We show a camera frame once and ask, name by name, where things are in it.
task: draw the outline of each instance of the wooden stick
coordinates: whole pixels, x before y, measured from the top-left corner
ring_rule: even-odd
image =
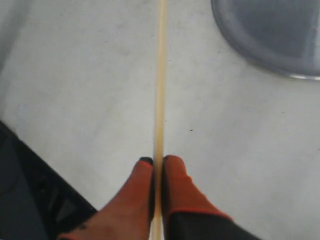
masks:
[[[159,29],[154,125],[155,209],[152,239],[162,239],[161,181],[164,157],[167,0],[159,0]]]

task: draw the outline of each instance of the black fingertip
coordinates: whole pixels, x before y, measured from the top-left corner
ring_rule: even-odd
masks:
[[[139,159],[139,161],[143,161],[143,162],[146,162],[148,164],[150,164],[151,166],[154,165],[154,161],[152,160],[151,157],[147,157],[147,156],[143,156]]]

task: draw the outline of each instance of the orange glove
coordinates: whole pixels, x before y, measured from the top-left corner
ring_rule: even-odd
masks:
[[[231,219],[213,206],[187,175],[186,166],[178,156],[163,159],[162,218],[165,233],[168,232],[173,213],[209,214]]]
[[[143,157],[115,197],[58,240],[147,240],[154,214],[153,161]]]

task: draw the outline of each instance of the white tile floor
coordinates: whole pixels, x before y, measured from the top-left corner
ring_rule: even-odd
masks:
[[[152,155],[157,1],[16,1],[0,1],[0,119],[100,208]],[[165,153],[258,236],[319,239],[320,82],[246,63],[209,0],[168,13]]]

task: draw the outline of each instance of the dark spot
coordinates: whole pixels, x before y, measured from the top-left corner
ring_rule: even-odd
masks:
[[[84,224],[81,224],[81,225],[79,226],[79,229],[80,229],[80,230],[85,230],[85,229],[87,229],[87,226],[84,225]]]

